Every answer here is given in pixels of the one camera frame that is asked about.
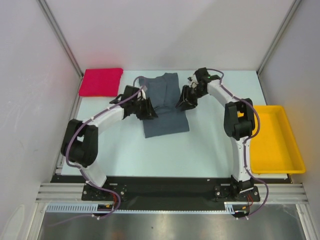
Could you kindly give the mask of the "grey t-shirt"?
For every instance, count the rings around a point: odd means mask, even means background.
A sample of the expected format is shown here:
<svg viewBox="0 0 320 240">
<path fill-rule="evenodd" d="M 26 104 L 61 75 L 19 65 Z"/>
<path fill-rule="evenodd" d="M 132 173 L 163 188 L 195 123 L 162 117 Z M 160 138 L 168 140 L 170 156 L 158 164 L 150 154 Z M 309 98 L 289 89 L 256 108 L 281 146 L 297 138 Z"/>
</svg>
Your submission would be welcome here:
<svg viewBox="0 0 320 240">
<path fill-rule="evenodd" d="M 156 78 L 140 77 L 140 86 L 145 86 L 145 94 L 150 98 L 157 117 L 143 121 L 146 138 L 186 133 L 190 131 L 184 111 L 176 108 L 180 99 L 179 76 L 176 72 L 164 73 Z"/>
</svg>

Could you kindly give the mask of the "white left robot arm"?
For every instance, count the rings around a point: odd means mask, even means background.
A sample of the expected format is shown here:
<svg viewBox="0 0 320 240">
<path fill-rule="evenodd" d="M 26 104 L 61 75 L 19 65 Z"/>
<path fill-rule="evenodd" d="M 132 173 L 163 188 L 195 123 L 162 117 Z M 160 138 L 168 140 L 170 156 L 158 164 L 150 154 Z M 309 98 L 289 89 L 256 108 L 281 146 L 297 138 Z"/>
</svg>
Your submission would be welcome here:
<svg viewBox="0 0 320 240">
<path fill-rule="evenodd" d="M 121 199 L 118 193 L 105 184 L 107 175 L 97 161 L 99 135 L 130 115 L 135 115 L 139 120 L 158 117 L 150 98 L 146 96 L 145 88 L 127 85 L 124 92 L 112 100 L 106 109 L 86 121 L 71 119 L 67 124 L 61 154 L 67 166 L 78 169 L 85 182 L 94 187 L 93 194 L 100 200 L 107 199 L 110 194 L 118 201 Z"/>
</svg>

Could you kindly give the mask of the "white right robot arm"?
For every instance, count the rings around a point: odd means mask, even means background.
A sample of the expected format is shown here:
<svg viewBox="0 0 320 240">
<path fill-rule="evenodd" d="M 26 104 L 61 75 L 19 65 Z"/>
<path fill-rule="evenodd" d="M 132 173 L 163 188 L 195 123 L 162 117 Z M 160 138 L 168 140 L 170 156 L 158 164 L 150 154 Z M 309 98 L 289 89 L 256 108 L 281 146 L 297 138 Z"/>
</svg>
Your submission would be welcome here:
<svg viewBox="0 0 320 240">
<path fill-rule="evenodd" d="M 230 137 L 233 154 L 233 172 L 227 197 L 242 201 L 254 190 L 254 178 L 250 170 L 250 141 L 260 130 L 260 119 L 250 98 L 239 98 L 222 83 L 224 73 L 217 70 L 197 69 L 188 78 L 188 84 L 179 87 L 175 73 L 164 73 L 156 78 L 137 77 L 133 83 L 143 87 L 148 99 L 146 115 L 158 115 L 143 121 L 146 138 L 186 133 L 190 130 L 187 110 L 198 106 L 204 96 L 214 97 L 224 107 L 223 129 Z"/>
</svg>

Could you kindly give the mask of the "folded red t-shirt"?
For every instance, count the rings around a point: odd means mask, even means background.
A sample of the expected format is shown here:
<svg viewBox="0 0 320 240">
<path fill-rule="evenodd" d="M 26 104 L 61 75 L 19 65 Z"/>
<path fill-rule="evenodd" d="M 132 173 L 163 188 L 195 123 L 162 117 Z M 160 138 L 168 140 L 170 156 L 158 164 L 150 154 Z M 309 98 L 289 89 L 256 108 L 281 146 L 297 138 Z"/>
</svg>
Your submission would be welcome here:
<svg viewBox="0 0 320 240">
<path fill-rule="evenodd" d="M 78 95 L 80 97 L 116 97 L 123 73 L 122 68 L 86 69 Z"/>
</svg>

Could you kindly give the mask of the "yellow plastic tray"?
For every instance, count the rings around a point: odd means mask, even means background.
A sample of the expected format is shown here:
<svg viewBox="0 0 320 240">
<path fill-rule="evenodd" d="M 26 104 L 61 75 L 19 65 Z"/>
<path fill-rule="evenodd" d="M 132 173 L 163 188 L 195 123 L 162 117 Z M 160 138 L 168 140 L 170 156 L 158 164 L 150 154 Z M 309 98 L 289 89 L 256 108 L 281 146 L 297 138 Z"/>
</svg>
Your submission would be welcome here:
<svg viewBox="0 0 320 240">
<path fill-rule="evenodd" d="M 260 130 L 250 142 L 250 168 L 255 174 L 304 174 L 306 167 L 285 109 L 256 105 Z"/>
</svg>

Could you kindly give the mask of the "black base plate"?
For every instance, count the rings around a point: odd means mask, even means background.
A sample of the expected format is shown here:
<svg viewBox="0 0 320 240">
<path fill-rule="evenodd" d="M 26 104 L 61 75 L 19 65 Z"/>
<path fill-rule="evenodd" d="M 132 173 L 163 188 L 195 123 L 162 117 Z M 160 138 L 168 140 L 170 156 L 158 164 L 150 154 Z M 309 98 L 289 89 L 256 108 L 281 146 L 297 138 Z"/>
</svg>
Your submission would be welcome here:
<svg viewBox="0 0 320 240">
<path fill-rule="evenodd" d="M 60 187 L 63 196 L 77 194 L 83 202 L 106 204 L 99 211 L 118 206 L 124 211 L 217 211 L 226 202 L 258 204 L 275 188 L 291 185 L 286 179 L 258 179 L 248 192 L 236 193 L 230 178 L 121 177 L 111 176 L 102 189 L 85 182 L 82 176 L 55 175 L 51 184 Z"/>
</svg>

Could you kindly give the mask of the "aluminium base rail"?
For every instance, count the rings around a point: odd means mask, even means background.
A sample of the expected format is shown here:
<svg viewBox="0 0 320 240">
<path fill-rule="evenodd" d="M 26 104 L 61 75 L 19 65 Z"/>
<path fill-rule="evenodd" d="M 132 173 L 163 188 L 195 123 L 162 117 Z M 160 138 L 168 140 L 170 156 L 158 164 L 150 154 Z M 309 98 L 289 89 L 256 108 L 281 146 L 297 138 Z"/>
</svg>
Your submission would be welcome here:
<svg viewBox="0 0 320 240">
<path fill-rule="evenodd" d="M 80 203 L 84 183 L 42 183 L 37 203 Z M 269 184 L 268 204 L 308 204 L 304 186 L 300 184 Z"/>
</svg>

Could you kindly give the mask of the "aluminium frame post left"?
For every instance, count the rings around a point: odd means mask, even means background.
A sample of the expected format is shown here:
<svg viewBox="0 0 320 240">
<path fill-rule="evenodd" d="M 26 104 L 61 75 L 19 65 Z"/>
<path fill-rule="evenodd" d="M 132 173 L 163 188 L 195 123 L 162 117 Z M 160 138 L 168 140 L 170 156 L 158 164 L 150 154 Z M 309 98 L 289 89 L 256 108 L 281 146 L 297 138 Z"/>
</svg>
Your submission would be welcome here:
<svg viewBox="0 0 320 240">
<path fill-rule="evenodd" d="M 53 13 L 49 4 L 46 0 L 36 0 L 37 4 L 39 5 L 45 19 L 47 20 L 51 30 L 53 31 L 54 35 L 56 36 L 60 46 L 62 47 L 64 53 L 66 54 L 68 60 L 70 61 L 73 69 L 77 73 L 79 77 L 83 77 L 84 73 L 80 68 L 78 61 L 75 58 L 75 55 Z"/>
</svg>

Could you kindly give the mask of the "aluminium frame post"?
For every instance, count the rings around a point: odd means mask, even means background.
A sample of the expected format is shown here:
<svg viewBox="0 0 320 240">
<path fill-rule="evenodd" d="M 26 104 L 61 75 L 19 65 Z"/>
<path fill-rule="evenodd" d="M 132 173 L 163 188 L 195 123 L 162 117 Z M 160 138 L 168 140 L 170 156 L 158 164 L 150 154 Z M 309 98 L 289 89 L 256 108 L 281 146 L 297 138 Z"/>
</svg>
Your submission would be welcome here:
<svg viewBox="0 0 320 240">
<path fill-rule="evenodd" d="M 51 30 L 53 31 L 54 35 L 56 36 L 60 46 L 62 47 L 64 53 L 66 54 L 68 60 L 70 61 L 73 69 L 77 73 L 79 77 L 83 77 L 84 73 L 80 68 L 78 61 L 75 58 L 75 55 L 53 13 L 49 4 L 46 0 L 36 0 L 37 4 L 39 5 L 45 19 L 47 20 Z"/>
<path fill-rule="evenodd" d="M 299 7 L 303 3 L 303 0 L 294 0 L 292 4 L 290 5 L 287 13 L 285 14 L 285 17 L 283 21 L 281 22 L 274 38 L 271 41 L 271 44 L 269 45 L 265 55 L 263 56 L 261 63 L 259 64 L 259 67 L 256 70 L 256 74 L 258 77 L 262 74 L 264 68 L 266 67 L 268 61 L 272 57 L 274 51 L 276 50 L 278 44 L 280 43 L 281 39 L 283 38 L 287 28 L 289 27 L 291 21 L 293 20 L 296 12 L 298 11 Z"/>
</svg>

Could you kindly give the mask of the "aluminium frame post right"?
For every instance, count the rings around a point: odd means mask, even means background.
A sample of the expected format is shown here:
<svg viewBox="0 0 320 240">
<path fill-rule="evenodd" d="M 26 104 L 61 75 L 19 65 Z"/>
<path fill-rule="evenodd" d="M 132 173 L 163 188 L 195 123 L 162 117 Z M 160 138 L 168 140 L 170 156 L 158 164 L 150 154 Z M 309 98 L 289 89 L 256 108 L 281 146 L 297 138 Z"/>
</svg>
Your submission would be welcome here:
<svg viewBox="0 0 320 240">
<path fill-rule="evenodd" d="M 265 55 L 263 56 L 261 63 L 259 64 L 259 67 L 256 70 L 256 74 L 258 77 L 262 74 L 264 68 L 266 67 L 268 61 L 272 57 L 274 51 L 276 50 L 278 44 L 280 43 L 281 39 L 283 38 L 287 28 L 289 27 L 291 21 L 293 20 L 296 12 L 298 11 L 299 7 L 303 3 L 303 0 L 294 0 L 292 4 L 290 5 L 287 13 L 285 14 L 285 17 L 283 21 L 281 22 L 274 38 L 271 41 L 271 44 L 269 45 Z"/>
</svg>

